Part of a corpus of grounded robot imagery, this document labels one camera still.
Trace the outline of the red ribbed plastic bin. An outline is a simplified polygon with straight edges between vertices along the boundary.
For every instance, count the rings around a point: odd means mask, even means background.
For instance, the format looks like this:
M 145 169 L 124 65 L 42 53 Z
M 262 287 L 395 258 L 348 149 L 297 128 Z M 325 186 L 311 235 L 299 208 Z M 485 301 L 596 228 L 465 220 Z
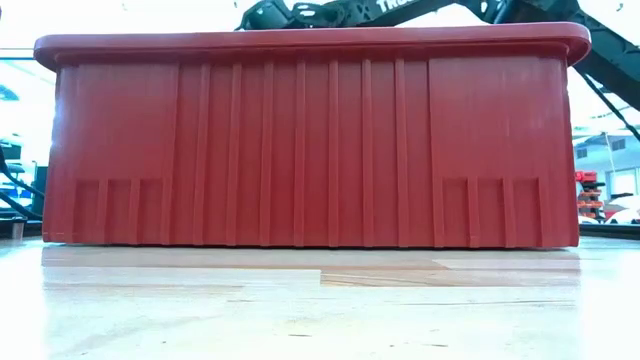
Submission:
M 49 35 L 48 242 L 578 242 L 578 24 Z

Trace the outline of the rack of red bins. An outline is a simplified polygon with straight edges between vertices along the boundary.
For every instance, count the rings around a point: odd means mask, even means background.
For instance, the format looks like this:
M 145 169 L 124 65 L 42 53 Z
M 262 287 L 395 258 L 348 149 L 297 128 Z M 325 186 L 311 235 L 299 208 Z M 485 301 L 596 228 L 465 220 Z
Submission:
M 599 182 L 594 171 L 576 171 L 575 180 L 579 187 L 577 191 L 578 219 L 580 223 L 599 224 L 605 220 L 600 200 L 604 182 Z

